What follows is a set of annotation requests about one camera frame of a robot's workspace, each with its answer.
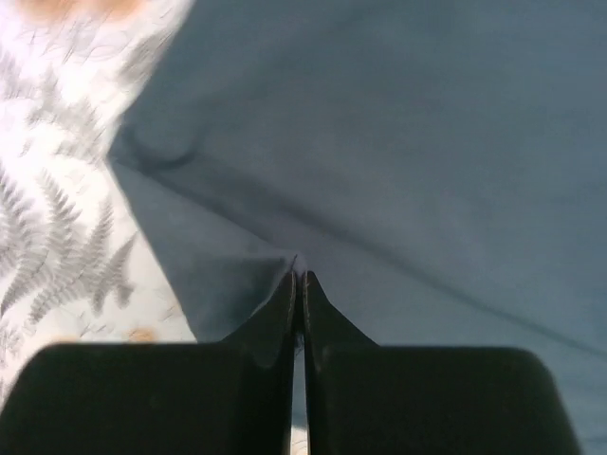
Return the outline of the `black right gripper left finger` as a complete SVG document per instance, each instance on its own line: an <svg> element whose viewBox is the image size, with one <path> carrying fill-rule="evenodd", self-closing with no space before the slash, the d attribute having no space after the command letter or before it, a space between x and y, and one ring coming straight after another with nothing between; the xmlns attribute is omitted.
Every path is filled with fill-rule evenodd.
<svg viewBox="0 0 607 455"><path fill-rule="evenodd" d="M54 344L1 413L5 454L286 454L296 281L221 341Z"/></svg>

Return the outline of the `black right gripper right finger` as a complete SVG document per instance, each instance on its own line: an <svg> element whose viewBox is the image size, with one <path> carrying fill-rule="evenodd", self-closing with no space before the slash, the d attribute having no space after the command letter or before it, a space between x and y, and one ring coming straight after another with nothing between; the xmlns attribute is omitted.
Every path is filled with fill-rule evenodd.
<svg viewBox="0 0 607 455"><path fill-rule="evenodd" d="M551 373L530 352L379 346L313 273L302 282L313 454L577 454Z"/></svg>

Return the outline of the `blue-grey t shirt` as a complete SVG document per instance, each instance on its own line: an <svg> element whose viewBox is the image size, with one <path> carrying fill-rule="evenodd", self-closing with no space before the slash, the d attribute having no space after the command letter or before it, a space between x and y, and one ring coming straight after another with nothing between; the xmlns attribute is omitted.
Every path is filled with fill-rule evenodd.
<svg viewBox="0 0 607 455"><path fill-rule="evenodd" d="M606 5L196 1L108 154L199 340L314 271L385 344L516 346L606 450Z"/></svg>

